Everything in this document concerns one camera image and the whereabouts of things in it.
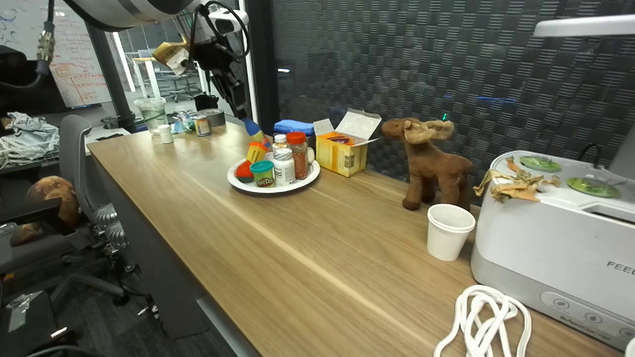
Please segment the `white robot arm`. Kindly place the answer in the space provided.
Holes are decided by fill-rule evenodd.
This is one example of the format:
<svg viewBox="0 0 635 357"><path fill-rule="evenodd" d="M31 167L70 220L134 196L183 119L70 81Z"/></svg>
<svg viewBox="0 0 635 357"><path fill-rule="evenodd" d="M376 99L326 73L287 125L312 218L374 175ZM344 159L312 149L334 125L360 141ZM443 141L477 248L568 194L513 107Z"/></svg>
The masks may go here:
<svg viewBox="0 0 635 357"><path fill-rule="evenodd" d="M245 81L233 71L233 64L251 54L247 12L229 8L221 0L66 0L66 4L106 32L132 30L191 12L189 60L211 73L235 117L249 117Z"/></svg>

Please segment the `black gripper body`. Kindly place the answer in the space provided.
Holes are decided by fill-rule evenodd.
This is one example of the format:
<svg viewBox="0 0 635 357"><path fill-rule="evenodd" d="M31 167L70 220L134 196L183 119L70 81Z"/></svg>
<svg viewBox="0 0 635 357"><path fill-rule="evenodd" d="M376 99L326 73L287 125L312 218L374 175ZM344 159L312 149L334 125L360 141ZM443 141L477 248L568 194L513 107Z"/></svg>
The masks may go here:
<svg viewBox="0 0 635 357"><path fill-rule="evenodd" d="M245 83L233 71L233 64L239 54L233 52L225 40L203 42L193 46L193 58L199 66L213 75L213 83L219 91L231 93L245 87Z"/></svg>

